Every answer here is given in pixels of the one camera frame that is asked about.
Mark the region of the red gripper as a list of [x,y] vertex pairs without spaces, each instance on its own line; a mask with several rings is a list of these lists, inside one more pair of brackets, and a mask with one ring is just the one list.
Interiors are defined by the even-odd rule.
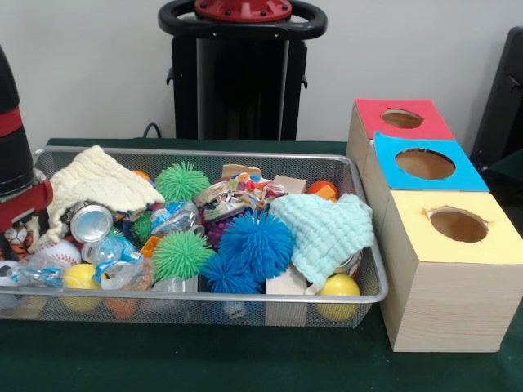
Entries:
[[14,198],[1,202],[1,233],[31,221],[32,216],[44,211],[52,199],[51,182],[44,180]]

